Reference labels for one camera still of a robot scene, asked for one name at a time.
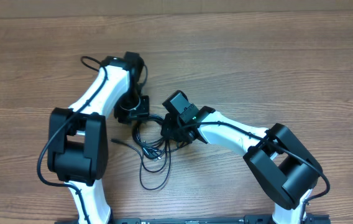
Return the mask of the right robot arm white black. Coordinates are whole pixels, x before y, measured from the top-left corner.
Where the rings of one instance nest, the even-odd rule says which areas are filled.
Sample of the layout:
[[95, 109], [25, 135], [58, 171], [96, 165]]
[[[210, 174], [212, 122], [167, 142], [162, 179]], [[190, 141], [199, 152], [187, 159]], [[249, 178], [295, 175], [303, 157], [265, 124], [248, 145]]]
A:
[[163, 106], [168, 111], [161, 134], [176, 142], [226, 147], [240, 155], [275, 210], [264, 216], [268, 223], [316, 223], [306, 212], [323, 169], [292, 131], [280, 124], [270, 129], [229, 119], [214, 108], [198, 109], [177, 90]]

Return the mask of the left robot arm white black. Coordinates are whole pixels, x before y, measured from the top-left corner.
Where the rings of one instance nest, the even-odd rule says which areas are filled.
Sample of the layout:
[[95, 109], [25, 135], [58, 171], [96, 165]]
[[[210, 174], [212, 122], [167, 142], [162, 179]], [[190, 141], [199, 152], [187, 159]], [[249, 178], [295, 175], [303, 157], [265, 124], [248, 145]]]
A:
[[78, 218], [74, 223], [111, 223], [112, 210], [104, 195], [102, 178], [108, 164], [106, 120], [130, 124], [149, 117], [149, 98], [142, 95], [140, 75], [147, 69], [135, 52], [107, 56], [98, 62], [97, 78], [83, 96], [68, 108], [50, 115], [48, 141], [40, 154], [57, 187], [72, 194]]

